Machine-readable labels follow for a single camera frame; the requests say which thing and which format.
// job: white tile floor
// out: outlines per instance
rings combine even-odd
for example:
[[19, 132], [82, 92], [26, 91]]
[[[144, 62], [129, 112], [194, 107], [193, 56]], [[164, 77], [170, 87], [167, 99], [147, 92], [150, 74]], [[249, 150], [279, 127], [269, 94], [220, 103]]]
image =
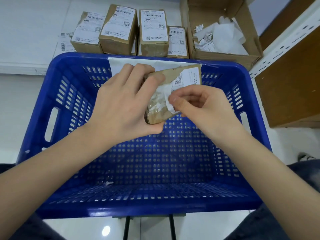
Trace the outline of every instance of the white tile floor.
[[[0, 74], [0, 163], [15, 163], [42, 81], [41, 76]], [[300, 151], [320, 158], [320, 130], [270, 129], [254, 79], [252, 83], [274, 154], [285, 164], [294, 163]], [[175, 217], [177, 238], [221, 240], [248, 214], [249, 211], [244, 210]], [[121, 239], [125, 225], [125, 219], [111, 217], [51, 219], [46, 222], [67, 240]], [[135, 218], [130, 223], [129, 239], [170, 239], [169, 219]]]

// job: wooden panel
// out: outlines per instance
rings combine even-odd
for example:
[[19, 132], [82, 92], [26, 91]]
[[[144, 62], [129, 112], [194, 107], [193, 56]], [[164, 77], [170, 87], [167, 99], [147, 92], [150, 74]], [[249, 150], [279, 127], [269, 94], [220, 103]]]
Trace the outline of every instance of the wooden panel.
[[255, 78], [271, 128], [320, 114], [319, 37], [320, 27]]
[[289, 27], [315, 0], [291, 0], [260, 36], [265, 50], [283, 31]]

